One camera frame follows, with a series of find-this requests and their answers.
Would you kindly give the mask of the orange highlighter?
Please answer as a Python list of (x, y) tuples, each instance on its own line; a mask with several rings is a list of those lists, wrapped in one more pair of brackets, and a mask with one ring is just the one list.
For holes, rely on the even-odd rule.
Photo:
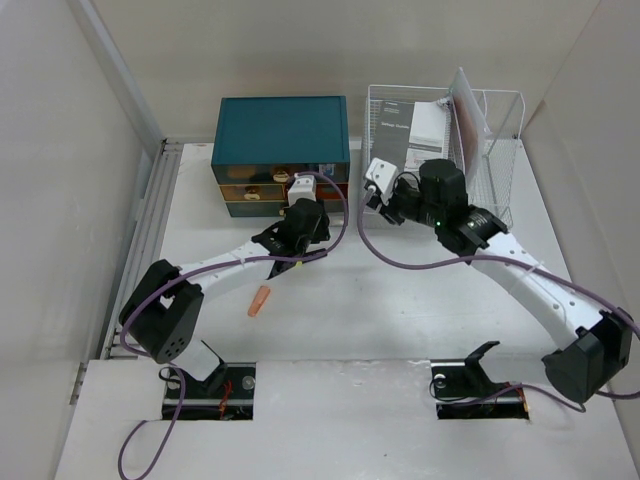
[(270, 294), (271, 289), (268, 286), (260, 286), (248, 308), (247, 315), (249, 317), (256, 317), (264, 307)]

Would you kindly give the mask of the grey setup guide booklet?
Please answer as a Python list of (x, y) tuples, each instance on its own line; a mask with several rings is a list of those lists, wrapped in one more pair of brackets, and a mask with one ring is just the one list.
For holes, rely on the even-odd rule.
[(371, 159), (417, 172), (428, 160), (448, 159), (451, 130), (450, 102), (385, 100), (377, 116)]

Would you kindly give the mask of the clear mesh zip pouch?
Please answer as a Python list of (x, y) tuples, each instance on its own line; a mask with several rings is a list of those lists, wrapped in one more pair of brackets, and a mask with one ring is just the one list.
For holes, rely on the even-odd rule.
[(491, 133), (464, 70), (459, 67), (449, 88), (463, 155), (463, 171), (470, 185), (481, 163), (485, 141)]

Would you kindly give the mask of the blue cleaning gel jar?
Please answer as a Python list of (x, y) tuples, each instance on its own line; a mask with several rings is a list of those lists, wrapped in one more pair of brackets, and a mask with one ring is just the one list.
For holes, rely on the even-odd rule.
[(335, 175), (335, 164), (320, 164), (319, 172), (325, 176), (332, 177)]

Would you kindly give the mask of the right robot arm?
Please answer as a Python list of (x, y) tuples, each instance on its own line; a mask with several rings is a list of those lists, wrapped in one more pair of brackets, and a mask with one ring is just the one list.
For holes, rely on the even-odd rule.
[(368, 207), (392, 225), (433, 228), (453, 263), (490, 278), (540, 323), (556, 345), (542, 359), (556, 391), (580, 404), (605, 393), (639, 332), (628, 313), (536, 262), (500, 218), (470, 203), (453, 161), (427, 160), (412, 173), (375, 158), (365, 179)]

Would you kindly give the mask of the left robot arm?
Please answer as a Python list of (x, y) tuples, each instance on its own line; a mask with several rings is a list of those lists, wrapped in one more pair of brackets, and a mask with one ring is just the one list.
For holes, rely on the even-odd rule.
[(137, 343), (138, 354), (182, 370), (198, 394), (213, 396), (223, 387), (227, 364), (194, 337), (205, 301), (322, 258), (324, 249), (308, 248), (329, 239), (324, 203), (302, 198), (283, 219), (230, 252), (182, 266), (158, 260), (120, 313), (122, 334)]

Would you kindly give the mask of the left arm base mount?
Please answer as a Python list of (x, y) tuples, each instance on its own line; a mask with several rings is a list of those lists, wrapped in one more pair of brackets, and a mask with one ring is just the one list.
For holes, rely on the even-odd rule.
[(180, 337), (168, 342), (158, 358), (165, 390), (164, 420), (251, 420), (257, 365), (226, 362), (202, 340)]

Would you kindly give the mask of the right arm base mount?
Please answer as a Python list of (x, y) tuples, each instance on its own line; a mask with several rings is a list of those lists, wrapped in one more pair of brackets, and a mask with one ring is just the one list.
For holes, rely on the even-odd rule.
[(492, 381), (481, 360), (499, 341), (488, 341), (464, 358), (430, 361), (429, 394), (438, 420), (528, 420), (524, 392)]

